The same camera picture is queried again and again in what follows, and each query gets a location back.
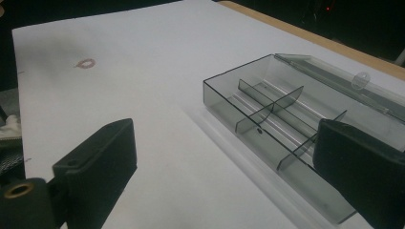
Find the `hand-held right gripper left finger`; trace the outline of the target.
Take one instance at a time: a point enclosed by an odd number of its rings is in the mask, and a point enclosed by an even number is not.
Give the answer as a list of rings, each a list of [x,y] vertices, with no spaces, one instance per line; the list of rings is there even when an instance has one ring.
[[[133,120],[125,118],[100,128],[53,166],[56,224],[100,229],[136,169]]]

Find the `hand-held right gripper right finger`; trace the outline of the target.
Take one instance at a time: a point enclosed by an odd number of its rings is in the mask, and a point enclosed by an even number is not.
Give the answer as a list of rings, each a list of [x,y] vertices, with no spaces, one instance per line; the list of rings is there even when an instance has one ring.
[[[323,119],[313,166],[371,227],[405,228],[405,153],[349,124]]]

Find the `clear grey compartment box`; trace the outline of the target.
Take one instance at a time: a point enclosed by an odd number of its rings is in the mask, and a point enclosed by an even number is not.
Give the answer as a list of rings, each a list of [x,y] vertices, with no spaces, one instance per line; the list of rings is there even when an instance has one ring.
[[[270,54],[203,82],[208,132],[294,223],[336,228],[359,214],[313,166],[321,120],[405,153],[405,98],[309,55]]]

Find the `dark mesh fabric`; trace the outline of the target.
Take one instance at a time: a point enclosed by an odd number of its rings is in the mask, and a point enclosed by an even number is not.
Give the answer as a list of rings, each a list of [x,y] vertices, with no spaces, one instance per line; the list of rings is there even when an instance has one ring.
[[[25,179],[22,138],[0,140],[0,187]]]

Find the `white crumpled cloth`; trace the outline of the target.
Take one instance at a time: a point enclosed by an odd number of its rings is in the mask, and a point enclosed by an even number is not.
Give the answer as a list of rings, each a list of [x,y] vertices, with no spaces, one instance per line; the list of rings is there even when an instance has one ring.
[[[0,127],[0,140],[20,138],[22,136],[21,121],[16,114],[11,114]]]

